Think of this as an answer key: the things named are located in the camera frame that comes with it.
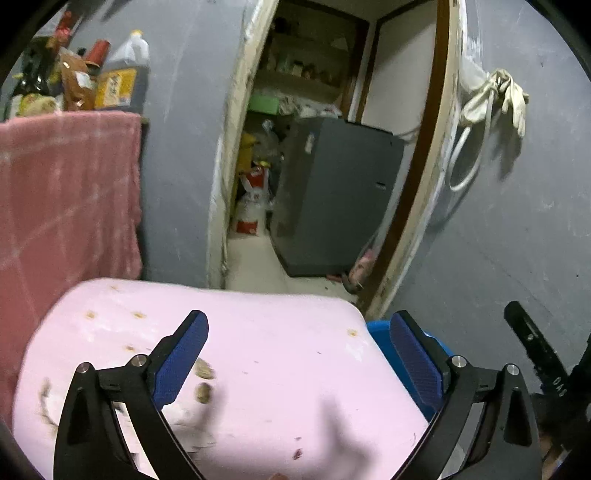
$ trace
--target white wall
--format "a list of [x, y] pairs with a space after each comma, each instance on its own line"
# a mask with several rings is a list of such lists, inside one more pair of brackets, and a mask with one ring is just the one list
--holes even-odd
[[361, 93], [363, 84], [365, 82], [365, 75], [367, 73], [369, 55], [371, 47], [374, 42], [375, 27], [378, 18], [389, 14], [391, 11], [407, 4], [410, 0], [313, 0], [314, 3], [332, 7], [342, 12], [363, 18], [369, 22], [369, 31], [365, 47], [363, 49], [363, 57], [361, 58], [361, 65], [359, 67], [359, 75], [353, 92], [353, 100], [351, 108], [349, 109], [349, 121], [354, 121], [357, 116], [357, 109], [361, 100]]
[[395, 135], [417, 128], [431, 78], [437, 4], [389, 20], [379, 32], [374, 73], [362, 121]]

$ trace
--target stain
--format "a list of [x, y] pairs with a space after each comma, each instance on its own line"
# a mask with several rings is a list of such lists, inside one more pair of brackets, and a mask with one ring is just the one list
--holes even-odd
[[53, 423], [51, 417], [49, 416], [49, 411], [47, 410], [47, 397], [49, 396], [49, 392], [51, 391], [51, 382], [48, 378], [43, 381], [43, 385], [41, 386], [41, 390], [39, 391], [39, 403], [41, 407], [41, 412], [39, 415], [41, 416], [43, 422], [50, 428], [51, 436], [57, 436], [57, 425]]
[[203, 382], [195, 388], [195, 400], [199, 403], [207, 404], [212, 399], [211, 385]]
[[205, 360], [200, 358], [197, 358], [195, 361], [195, 375], [204, 380], [212, 380], [216, 378], [213, 368]]

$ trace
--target blue gripper pad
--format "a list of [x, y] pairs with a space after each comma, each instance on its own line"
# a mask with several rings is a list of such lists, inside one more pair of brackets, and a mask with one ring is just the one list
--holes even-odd
[[438, 411], [443, 405], [441, 373], [399, 313], [390, 320], [390, 339], [421, 401]]
[[208, 333], [206, 315], [197, 312], [191, 325], [156, 372], [152, 400], [158, 410], [176, 400], [191, 367], [205, 345]]

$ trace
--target green box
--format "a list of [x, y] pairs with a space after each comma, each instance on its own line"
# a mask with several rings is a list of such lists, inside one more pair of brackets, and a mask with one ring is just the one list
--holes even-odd
[[251, 112], [267, 113], [277, 115], [279, 112], [279, 99], [270, 95], [253, 93], [248, 102], [248, 109]]

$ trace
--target metal screw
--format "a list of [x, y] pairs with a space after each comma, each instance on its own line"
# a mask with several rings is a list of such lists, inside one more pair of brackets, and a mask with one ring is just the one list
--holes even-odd
[[85, 374], [86, 372], [88, 372], [89, 368], [90, 368], [90, 363], [82, 362], [80, 365], [78, 365], [76, 367], [76, 371], [80, 374]]
[[452, 358], [452, 363], [458, 368], [464, 368], [468, 362], [461, 355], [456, 355]]
[[135, 357], [133, 357], [131, 359], [131, 364], [134, 367], [141, 367], [142, 365], [144, 365], [146, 362], [148, 361], [148, 357], [145, 356], [143, 353], [136, 355]]
[[511, 375], [519, 375], [519, 367], [517, 365], [513, 365], [513, 364], [507, 365], [507, 371]]

